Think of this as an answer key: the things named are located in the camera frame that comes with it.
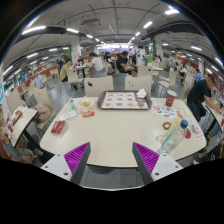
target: paper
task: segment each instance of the paper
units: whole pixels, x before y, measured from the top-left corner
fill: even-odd
[[[59,121],[69,121],[69,120],[74,119],[75,117],[78,117],[77,111],[72,110],[68,113],[59,115]]]
[[[154,103],[152,105],[152,113],[159,116],[171,118],[171,119],[176,117],[176,110],[174,108],[170,108],[165,105],[160,105],[157,103]]]

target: drink cup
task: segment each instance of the drink cup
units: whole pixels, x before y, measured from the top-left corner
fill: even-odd
[[[167,90],[167,97],[166,97],[166,106],[172,107],[173,101],[175,100],[175,97],[177,94],[171,90]]]

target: bag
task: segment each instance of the bag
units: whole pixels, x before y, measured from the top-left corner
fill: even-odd
[[[35,118],[37,123],[43,123],[47,121],[51,116],[51,109],[44,105],[36,105],[35,109],[38,111],[38,115]]]

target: napkin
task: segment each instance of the napkin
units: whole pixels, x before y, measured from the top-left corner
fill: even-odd
[[[145,92],[144,89],[141,89],[137,92],[138,98],[145,98],[146,95],[147,95],[147,93]]]

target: water bottle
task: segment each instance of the water bottle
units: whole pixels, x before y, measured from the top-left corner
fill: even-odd
[[[71,104],[72,110],[75,110],[75,104],[74,104],[73,100],[70,100],[70,104]]]
[[[180,125],[174,125],[167,139],[160,148],[160,152],[170,153],[187,135],[188,122],[182,120]]]

